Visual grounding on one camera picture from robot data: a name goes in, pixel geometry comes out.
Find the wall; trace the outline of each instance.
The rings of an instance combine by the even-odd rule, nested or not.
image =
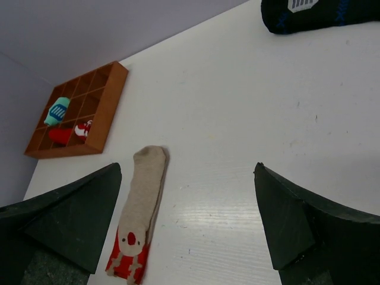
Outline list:
[[[51,89],[0,53],[0,207],[24,198],[37,160],[23,153]]]
[[[57,85],[245,1],[4,0],[0,51]]]

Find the rolled sock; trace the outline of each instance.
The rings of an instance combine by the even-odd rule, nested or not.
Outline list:
[[[291,34],[380,19],[378,0],[262,0],[264,24],[275,34]]]
[[[113,251],[106,271],[140,284],[160,205],[167,157],[158,146],[144,147],[134,155],[131,190],[123,207]]]

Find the wooden organizer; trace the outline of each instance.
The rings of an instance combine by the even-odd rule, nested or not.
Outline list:
[[[124,66],[112,62],[56,86],[42,112],[25,155],[49,159],[102,153],[127,75],[128,70]],[[47,126],[43,122],[49,108],[59,97],[70,98],[65,117],[60,124]],[[83,141],[75,134],[74,127],[88,120],[93,120],[93,123],[86,141]],[[49,131],[53,128],[72,129],[67,145],[55,144],[50,140]]]

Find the white table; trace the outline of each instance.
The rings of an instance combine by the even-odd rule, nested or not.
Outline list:
[[[279,285],[252,171],[264,162],[334,201],[380,215],[380,25],[274,36],[250,1],[124,61],[104,153],[40,160],[27,198],[111,162],[123,181],[91,285],[108,277],[118,218],[145,145],[171,161],[144,284]]]

